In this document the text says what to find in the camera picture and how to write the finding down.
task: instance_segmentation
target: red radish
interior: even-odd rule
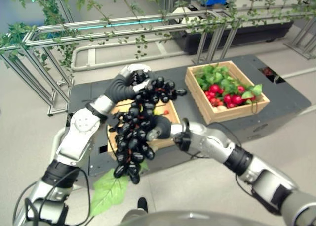
[[[224,96],[224,102],[227,103],[227,104],[231,103],[232,102],[232,96],[229,95],[229,94],[225,95]]]
[[[225,92],[224,89],[219,89],[219,90],[218,90],[218,94],[220,94],[220,95],[222,95],[224,92]]]
[[[227,104],[227,108],[234,108],[234,107],[236,107],[236,105],[235,105],[235,104],[233,104],[233,103],[229,103],[229,104]]]
[[[245,92],[245,88],[244,88],[244,86],[243,85],[238,85],[238,92],[239,93],[244,93]]]
[[[233,104],[236,104],[236,105],[242,104],[241,96],[234,95],[234,96],[232,97],[232,103],[233,103]]]
[[[209,86],[209,91],[213,93],[218,93],[219,89],[221,89],[221,87],[218,84],[212,84]]]
[[[210,99],[210,102],[211,102],[212,106],[215,106],[217,104],[216,98]]]
[[[215,98],[215,97],[216,97],[216,94],[213,93],[213,92],[209,92],[208,95],[209,95],[210,97],[212,97],[212,98]]]

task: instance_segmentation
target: wooden box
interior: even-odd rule
[[[218,64],[219,67],[227,66],[229,68],[229,74],[233,78],[239,79],[244,84],[254,85],[232,61],[219,62]],[[188,67],[185,76],[185,83],[188,86],[189,91],[191,92],[192,97],[195,100],[207,124],[212,122],[227,121],[259,113],[270,102],[269,99],[262,93],[257,103],[238,106],[222,111],[214,111],[214,107],[208,101],[202,88],[194,77],[194,74],[201,71],[205,65],[206,64]]]
[[[112,110],[112,114],[121,111],[121,112],[127,112],[130,108],[130,104],[131,104],[132,100],[126,100],[126,101],[121,101],[119,102]],[[169,114],[167,115],[163,115],[164,117],[168,118],[170,122],[172,123],[180,123],[179,117],[177,115],[177,112],[174,108],[174,105],[172,103],[172,101],[169,101],[168,103],[163,103],[163,102],[158,102],[156,104],[155,107],[155,114],[162,114],[164,113],[164,111],[167,110],[169,112]],[[110,144],[114,150],[114,152],[117,149],[117,145],[115,142],[115,135],[117,133],[116,132],[109,132],[108,131],[108,136],[109,136],[109,140],[108,140],[108,153],[113,157],[113,159],[115,159],[115,156],[112,152],[112,149],[110,147]],[[165,147],[169,147],[174,145],[174,142],[168,138],[168,139],[155,139],[151,142],[148,142],[148,145],[153,149],[153,151],[157,151],[160,148],[165,148]]]

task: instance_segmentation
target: black platform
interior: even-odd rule
[[[279,84],[272,83],[263,73],[259,71],[259,69],[267,66],[256,56],[238,56],[223,59],[222,61],[226,60],[232,60],[253,83],[262,83],[263,93],[270,100],[270,103],[256,115],[223,122],[225,126],[234,132],[241,142],[258,139],[273,133],[276,129],[289,122],[298,113],[311,105],[311,103],[303,95],[301,95],[287,82]],[[187,66],[183,66],[157,71],[155,73],[174,80],[177,87],[187,88],[184,82],[186,70]],[[99,95],[102,95],[110,81],[111,80],[103,80],[75,85],[71,91],[68,113],[71,114],[81,108],[84,108],[87,102],[97,98]],[[189,92],[186,96],[179,97],[176,101],[174,101],[174,106],[180,119],[186,117],[190,121],[205,124],[205,121]],[[234,139],[226,129],[222,128],[218,124],[211,124],[209,127],[221,129],[231,139]],[[94,150],[92,151],[89,157],[89,162],[85,167],[91,177],[98,176],[117,165],[107,152],[102,152],[107,148],[106,145],[106,136],[98,135]],[[150,167],[150,172],[153,172],[189,160],[190,156],[180,152],[176,146],[171,146],[158,150],[156,152],[155,159],[153,161],[148,161],[148,165]]]

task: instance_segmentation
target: wall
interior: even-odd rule
[[[0,32],[7,32],[8,24],[23,22],[28,25],[43,25],[44,15],[39,5],[30,0],[24,9],[19,0],[0,0]]]

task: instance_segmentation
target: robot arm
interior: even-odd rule
[[[220,130],[184,119],[182,124],[171,125],[170,136],[181,150],[197,149],[236,173],[251,185],[252,196],[269,212],[282,215],[287,226],[316,225],[316,197],[300,192],[289,176],[242,149]]]
[[[138,85],[130,86],[132,74],[138,70],[146,72],[149,78],[153,75],[147,65],[125,66],[113,79],[104,95],[98,97],[94,102],[88,103],[84,109],[77,111],[72,116],[69,132],[58,147],[44,176],[37,181],[28,196],[29,202],[40,213],[41,220],[50,224],[64,223],[68,211],[64,201],[72,192],[79,170],[86,163],[92,151],[94,136],[105,122],[111,125],[116,124],[113,123],[115,120],[110,115],[116,103],[134,98],[149,81],[147,79]],[[34,219],[35,215],[36,212],[34,213],[33,210],[28,210],[26,213],[25,207],[23,207],[13,225],[21,226],[27,218]]]

